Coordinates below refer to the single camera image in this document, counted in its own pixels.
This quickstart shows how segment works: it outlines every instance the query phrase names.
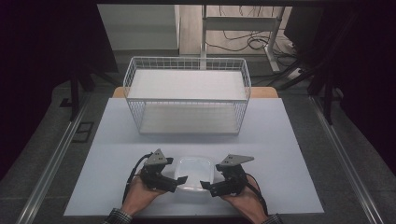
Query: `gray floor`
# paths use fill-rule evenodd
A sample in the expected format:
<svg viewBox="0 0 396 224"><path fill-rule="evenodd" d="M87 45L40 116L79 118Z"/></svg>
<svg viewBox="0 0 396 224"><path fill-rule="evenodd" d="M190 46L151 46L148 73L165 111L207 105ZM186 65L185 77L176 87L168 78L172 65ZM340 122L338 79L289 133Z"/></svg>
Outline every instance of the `gray floor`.
<svg viewBox="0 0 396 224"><path fill-rule="evenodd" d="M193 51L185 51L185 53L194 55ZM220 56L218 54L222 53L224 52L212 52L211 56ZM122 80L131 56L129 53L117 54L116 59L121 75L111 74L111 76ZM246 58L252 83L258 83L256 86L265 86L271 81L270 78L273 78L267 77L272 74L265 56L253 57L240 54L227 55L227 57ZM67 149L64 160L37 211L34 223L99 223L103 219L102 217L63 217L64 209L90 150L106 102L115 90L114 86L101 78L92 77L96 88L91 93L87 111L81 120L93 122L92 134L87 143L71 143ZM285 223L369 223L361 203L334 153L331 142L319 122L315 108L309 100L306 93L308 84L309 79L285 91L280 91L279 97L282 98L290 117L291 126L325 213L281 214L281 216ZM50 156L58 146L69 124L70 116L70 108L59 107L59 104L63 98L70 97L69 92L68 83L54 89L52 104L46 116L18 160L0 182L0 223L15 223ZM385 223L396 223L395 176L367 139L347 118L337 101L332 103L332 119L333 127L379 208ZM81 136L81 134L75 135L76 140L83 137L85 136Z"/></svg>

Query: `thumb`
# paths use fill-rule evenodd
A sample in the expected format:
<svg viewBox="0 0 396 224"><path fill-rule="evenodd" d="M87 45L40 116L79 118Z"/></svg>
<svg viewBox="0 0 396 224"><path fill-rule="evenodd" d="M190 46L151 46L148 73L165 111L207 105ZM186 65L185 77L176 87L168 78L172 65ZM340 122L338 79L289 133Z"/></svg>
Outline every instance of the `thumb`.
<svg viewBox="0 0 396 224"><path fill-rule="evenodd" d="M231 194L220 196L220 198L226 202L231 203L233 201L234 196Z"/></svg>

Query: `metal rail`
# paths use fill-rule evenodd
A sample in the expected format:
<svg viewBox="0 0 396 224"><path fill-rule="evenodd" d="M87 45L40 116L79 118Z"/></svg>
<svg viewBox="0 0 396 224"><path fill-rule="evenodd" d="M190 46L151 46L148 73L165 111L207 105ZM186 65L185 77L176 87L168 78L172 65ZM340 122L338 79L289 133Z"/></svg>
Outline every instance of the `metal rail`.
<svg viewBox="0 0 396 224"><path fill-rule="evenodd" d="M73 134L76 132L78 124L85 113L90 98L91 94L88 92L83 95L80 110L78 111L74 121L71 121L67 126L67 129L64 132L64 136L62 137L55 151L53 152L44 172L42 173L35 185L35 189L30 195L27 203L23 207L21 214L16 222L17 224L30 224L34 221L35 215L37 214L37 211L40 208L40 205L43 202L48 189L50 188L52 179L53 177L55 177L58 168L64 158L64 154L66 153L67 148L70 145Z"/></svg>
<svg viewBox="0 0 396 224"><path fill-rule="evenodd" d="M368 189L364 186L361 178L359 177L358 173L356 172L355 167L352 164L352 161L347 155L347 151L344 149L344 146L339 139L334 127L329 125L326 121L325 117L321 113L322 106L318 97L309 97L311 100L312 105L314 106L318 118L320 120L321 125L327 136L329 137L330 141L332 142L332 147L334 148L335 153L337 154L338 160L340 161L341 165L344 168L346 176L355 191L358 200L361 203L361 207L363 208L364 213L366 214L367 218L369 219L370 223L377 224L377 223L384 223L381 215L379 214L379 210L375 205L375 202L370 195Z"/></svg>

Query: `white shelf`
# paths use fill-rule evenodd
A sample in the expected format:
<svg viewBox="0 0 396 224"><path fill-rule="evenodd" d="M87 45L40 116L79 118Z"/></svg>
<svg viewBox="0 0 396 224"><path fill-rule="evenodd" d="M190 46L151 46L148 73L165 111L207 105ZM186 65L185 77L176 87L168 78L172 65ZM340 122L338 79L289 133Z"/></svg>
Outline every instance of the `white shelf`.
<svg viewBox="0 0 396 224"><path fill-rule="evenodd" d="M233 105L146 105L140 133L235 133Z"/></svg>
<svg viewBox="0 0 396 224"><path fill-rule="evenodd" d="M247 94L240 71L137 69L127 98L246 101Z"/></svg>

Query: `wall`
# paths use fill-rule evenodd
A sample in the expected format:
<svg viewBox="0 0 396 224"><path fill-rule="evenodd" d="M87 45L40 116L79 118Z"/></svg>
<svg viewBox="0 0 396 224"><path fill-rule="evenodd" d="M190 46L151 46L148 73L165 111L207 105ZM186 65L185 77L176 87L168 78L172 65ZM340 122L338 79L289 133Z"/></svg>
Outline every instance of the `wall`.
<svg viewBox="0 0 396 224"><path fill-rule="evenodd" d="M178 49L178 6L98 5L113 50Z"/></svg>

